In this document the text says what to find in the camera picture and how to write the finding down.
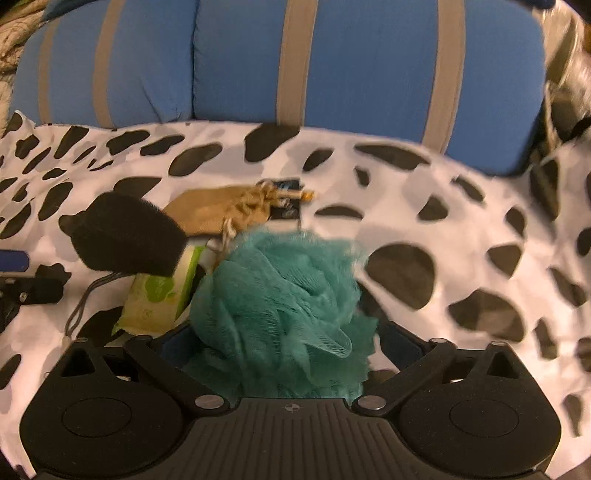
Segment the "beige quilted blanket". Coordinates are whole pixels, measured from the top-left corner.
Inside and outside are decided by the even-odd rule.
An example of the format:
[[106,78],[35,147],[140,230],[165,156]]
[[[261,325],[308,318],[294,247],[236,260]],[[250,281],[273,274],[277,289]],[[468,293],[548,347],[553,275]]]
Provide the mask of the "beige quilted blanket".
[[1,74],[16,71],[26,41],[37,31],[48,0],[18,1],[1,17]]

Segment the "blue striped cushion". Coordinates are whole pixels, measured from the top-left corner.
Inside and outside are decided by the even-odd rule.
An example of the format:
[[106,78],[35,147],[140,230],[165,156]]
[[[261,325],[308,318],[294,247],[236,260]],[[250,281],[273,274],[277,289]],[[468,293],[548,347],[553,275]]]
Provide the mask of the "blue striped cushion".
[[203,1],[193,45],[200,119],[409,140],[494,175],[526,159],[544,97],[515,1]]
[[11,111],[121,128],[192,116],[197,2],[51,1],[26,41]]

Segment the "cow print blanket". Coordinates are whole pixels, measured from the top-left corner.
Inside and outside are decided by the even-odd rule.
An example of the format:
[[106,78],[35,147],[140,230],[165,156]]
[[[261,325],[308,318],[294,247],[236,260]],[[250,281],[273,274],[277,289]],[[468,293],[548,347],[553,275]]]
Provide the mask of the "cow print blanket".
[[351,240],[383,313],[462,348],[509,343],[562,423],[552,476],[590,475],[590,140],[517,177],[489,177],[406,142],[273,125],[181,122],[102,130],[38,125],[1,136],[1,245],[56,278],[60,302],[2,305],[1,450],[32,465],[24,411],[63,351],[68,316],[96,273],[69,238],[116,191],[164,207],[198,188],[294,177],[315,192],[301,227]]

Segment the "gold drawstring pouch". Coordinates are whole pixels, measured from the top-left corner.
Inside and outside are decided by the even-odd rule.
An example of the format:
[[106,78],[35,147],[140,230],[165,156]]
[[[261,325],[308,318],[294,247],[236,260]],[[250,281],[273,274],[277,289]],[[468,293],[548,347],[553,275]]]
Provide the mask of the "gold drawstring pouch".
[[[307,203],[315,199],[315,192],[287,191],[284,196],[300,197]],[[270,206],[279,198],[280,192],[270,181],[192,189],[172,200],[163,212],[189,237],[239,233],[266,223],[270,218]]]

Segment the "blue striped cushion left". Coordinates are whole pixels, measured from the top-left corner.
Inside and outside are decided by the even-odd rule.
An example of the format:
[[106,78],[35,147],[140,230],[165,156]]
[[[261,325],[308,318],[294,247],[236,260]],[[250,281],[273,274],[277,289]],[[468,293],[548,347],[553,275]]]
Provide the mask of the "blue striped cushion left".
[[51,1],[26,41],[11,111],[121,128],[192,116],[197,2]]

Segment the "teal mesh bath loofah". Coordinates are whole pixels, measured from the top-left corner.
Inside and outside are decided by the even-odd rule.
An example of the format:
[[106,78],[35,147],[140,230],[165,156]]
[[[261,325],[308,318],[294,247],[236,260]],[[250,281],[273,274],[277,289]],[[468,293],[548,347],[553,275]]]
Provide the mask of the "teal mesh bath loofah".
[[359,247],[315,233],[252,231],[202,279],[188,320],[202,342],[183,366],[230,402],[363,393],[377,320],[360,311]]

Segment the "black fuzzy pouch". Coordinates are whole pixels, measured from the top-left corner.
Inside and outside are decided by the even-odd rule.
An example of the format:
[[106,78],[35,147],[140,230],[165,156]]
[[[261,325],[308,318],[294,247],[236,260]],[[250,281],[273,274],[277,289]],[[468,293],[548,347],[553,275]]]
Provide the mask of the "black fuzzy pouch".
[[61,216],[58,225],[94,271],[169,277],[187,246],[186,234],[163,211],[114,191],[75,215]]

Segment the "green white tissue pack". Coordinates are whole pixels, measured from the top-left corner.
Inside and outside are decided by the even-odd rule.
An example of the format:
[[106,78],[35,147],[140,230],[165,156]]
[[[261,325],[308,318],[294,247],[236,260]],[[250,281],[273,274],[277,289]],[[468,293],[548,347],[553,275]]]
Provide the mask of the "green white tissue pack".
[[112,333],[157,338],[171,330],[188,304],[204,245],[185,248],[171,277],[137,274]]

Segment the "dark clutter pile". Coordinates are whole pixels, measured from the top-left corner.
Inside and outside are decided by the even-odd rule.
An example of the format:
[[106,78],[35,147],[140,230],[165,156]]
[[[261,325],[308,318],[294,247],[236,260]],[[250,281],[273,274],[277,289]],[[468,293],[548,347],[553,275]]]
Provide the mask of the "dark clutter pile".
[[532,156],[541,159],[565,143],[590,115],[590,26],[565,1],[536,9],[543,32],[545,93]]

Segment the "blue striped cushion right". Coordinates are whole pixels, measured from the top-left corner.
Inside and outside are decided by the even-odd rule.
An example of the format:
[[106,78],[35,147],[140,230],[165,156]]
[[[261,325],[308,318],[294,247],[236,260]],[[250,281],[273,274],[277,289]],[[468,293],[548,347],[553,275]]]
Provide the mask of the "blue striped cushion right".
[[200,119],[409,140],[494,175],[526,159],[544,97],[515,1],[203,1],[193,45]]

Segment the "black card box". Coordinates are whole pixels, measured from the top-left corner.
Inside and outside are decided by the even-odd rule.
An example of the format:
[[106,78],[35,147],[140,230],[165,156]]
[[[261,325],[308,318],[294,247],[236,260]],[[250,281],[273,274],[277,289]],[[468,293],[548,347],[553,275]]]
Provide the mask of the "black card box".
[[280,198],[270,206],[270,222],[277,222],[280,225],[298,225],[301,220],[301,198],[285,197],[287,191],[301,192],[303,187],[298,178],[275,179],[270,183],[280,192]]

